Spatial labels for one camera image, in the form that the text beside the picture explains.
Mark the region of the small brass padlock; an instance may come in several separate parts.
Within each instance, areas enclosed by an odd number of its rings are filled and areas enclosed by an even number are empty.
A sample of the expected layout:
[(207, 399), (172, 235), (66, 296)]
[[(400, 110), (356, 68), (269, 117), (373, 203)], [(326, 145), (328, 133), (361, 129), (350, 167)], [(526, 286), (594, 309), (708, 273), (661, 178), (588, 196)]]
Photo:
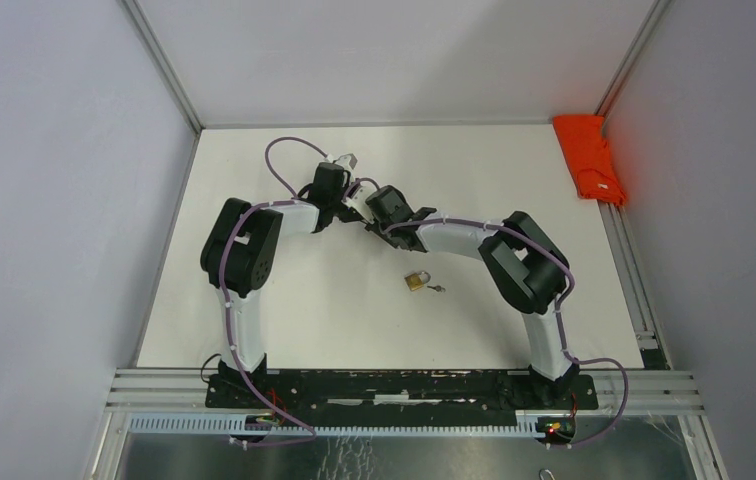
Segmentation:
[(405, 285), (411, 292), (425, 288), (430, 280), (431, 274), (424, 270), (411, 272), (404, 277)]

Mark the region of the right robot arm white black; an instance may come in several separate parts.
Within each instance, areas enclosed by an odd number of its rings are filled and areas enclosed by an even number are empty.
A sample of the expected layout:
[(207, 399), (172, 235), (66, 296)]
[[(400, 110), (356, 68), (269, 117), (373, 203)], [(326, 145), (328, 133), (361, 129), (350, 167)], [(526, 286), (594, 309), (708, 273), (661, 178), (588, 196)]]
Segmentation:
[(345, 205), (362, 217), (369, 231), (395, 248), (482, 261), (501, 297), (522, 314), (531, 348), (534, 400), (556, 408), (571, 396), (580, 367), (568, 352), (561, 306), (575, 279), (565, 255), (530, 215), (516, 211), (492, 223), (452, 217), (434, 208), (415, 211), (393, 186), (363, 200), (348, 198)]

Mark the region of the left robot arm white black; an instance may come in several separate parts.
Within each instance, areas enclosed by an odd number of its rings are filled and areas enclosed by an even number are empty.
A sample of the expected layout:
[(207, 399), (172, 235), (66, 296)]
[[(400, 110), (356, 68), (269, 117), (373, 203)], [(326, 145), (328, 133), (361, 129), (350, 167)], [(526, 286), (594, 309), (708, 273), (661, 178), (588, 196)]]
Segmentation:
[(343, 209), (357, 160), (344, 154), (321, 162), (302, 197), (253, 205), (225, 201), (201, 252), (200, 264), (222, 296), (225, 348), (222, 359), (233, 370), (229, 392), (244, 407), (260, 405), (267, 379), (254, 372), (266, 358), (260, 322), (260, 289), (273, 268), (278, 242), (319, 233)]

